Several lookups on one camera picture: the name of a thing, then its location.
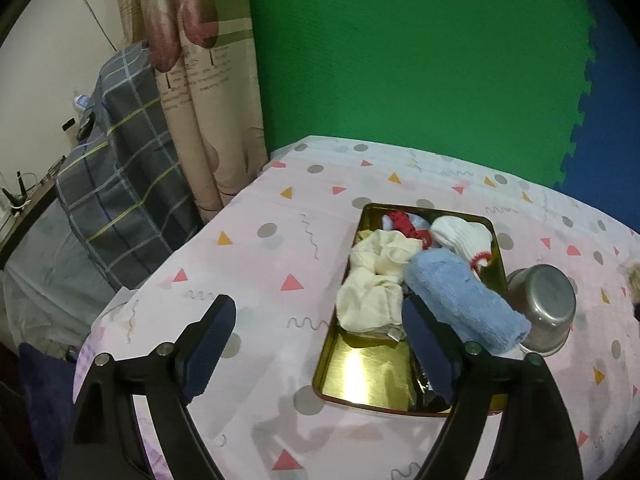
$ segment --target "stainless steel cup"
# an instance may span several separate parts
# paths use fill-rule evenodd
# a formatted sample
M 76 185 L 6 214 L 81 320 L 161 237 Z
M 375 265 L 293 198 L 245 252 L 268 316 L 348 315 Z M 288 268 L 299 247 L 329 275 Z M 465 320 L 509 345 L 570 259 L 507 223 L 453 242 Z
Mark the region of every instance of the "stainless steel cup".
M 574 321 L 575 293 L 560 269 L 541 264 L 512 272 L 506 300 L 531 322 L 531 332 L 520 344 L 525 352 L 548 357 L 562 348 Z

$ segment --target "rolled blue towel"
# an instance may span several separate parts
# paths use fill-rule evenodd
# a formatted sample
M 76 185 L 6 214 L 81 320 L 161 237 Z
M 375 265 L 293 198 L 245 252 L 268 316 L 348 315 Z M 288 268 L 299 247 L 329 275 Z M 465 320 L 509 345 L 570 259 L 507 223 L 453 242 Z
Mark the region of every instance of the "rolled blue towel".
M 527 318 L 486 288 L 469 264 L 448 249 L 417 253 L 404 267 L 404 280 L 462 342 L 476 341 L 491 354 L 515 348 L 531 330 Z

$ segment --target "tablecloth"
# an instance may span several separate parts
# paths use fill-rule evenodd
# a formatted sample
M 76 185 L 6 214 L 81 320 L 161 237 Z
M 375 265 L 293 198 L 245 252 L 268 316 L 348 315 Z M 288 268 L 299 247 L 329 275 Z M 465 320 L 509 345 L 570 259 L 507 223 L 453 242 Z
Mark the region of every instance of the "tablecloth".
M 350 245 L 366 203 L 487 216 L 506 272 L 545 262 L 577 293 L 567 343 L 546 362 L 567 405 L 585 478 L 603 473 L 640 418 L 639 324 L 625 266 L 640 236 L 606 214 L 516 176 L 434 153 L 307 137 L 174 253 L 126 304 L 101 316 L 92 358 L 149 353 L 199 320 L 218 294 L 238 308 L 205 393 L 189 406 L 227 480 L 412 478 L 444 423 L 323 402 L 310 386 Z M 136 410 L 158 478 L 171 478 L 144 399 Z M 481 478 L 500 415 L 490 416 L 468 475 Z

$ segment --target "curtain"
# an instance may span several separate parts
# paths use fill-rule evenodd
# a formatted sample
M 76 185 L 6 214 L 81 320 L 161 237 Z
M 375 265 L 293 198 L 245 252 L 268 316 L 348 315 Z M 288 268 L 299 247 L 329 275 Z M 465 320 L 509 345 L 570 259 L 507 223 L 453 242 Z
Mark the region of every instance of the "curtain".
M 118 0 L 146 40 L 162 109 L 202 219 L 267 162 L 249 0 Z

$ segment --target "tray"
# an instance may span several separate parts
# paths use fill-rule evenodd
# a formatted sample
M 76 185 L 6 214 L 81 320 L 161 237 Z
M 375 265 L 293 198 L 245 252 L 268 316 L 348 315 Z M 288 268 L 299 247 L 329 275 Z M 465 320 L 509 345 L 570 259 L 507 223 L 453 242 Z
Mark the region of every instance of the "tray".
M 420 215 L 430 223 L 439 216 L 451 215 L 483 224 L 492 234 L 492 258 L 482 269 L 480 279 L 491 290 L 501 296 L 505 294 L 507 281 L 502 257 L 494 226 L 488 218 L 440 209 L 371 203 L 364 206 L 357 230 L 380 229 L 383 215 L 393 210 Z M 416 371 L 414 359 L 406 340 L 377 340 L 347 333 L 338 324 L 334 310 L 312 385 L 321 399 L 330 402 L 400 415 L 447 416 L 449 406 L 441 398 L 432 400 L 428 394 L 425 398 L 421 388 L 424 378 Z M 494 396 L 490 413 L 501 412 L 505 403 L 506 396 Z

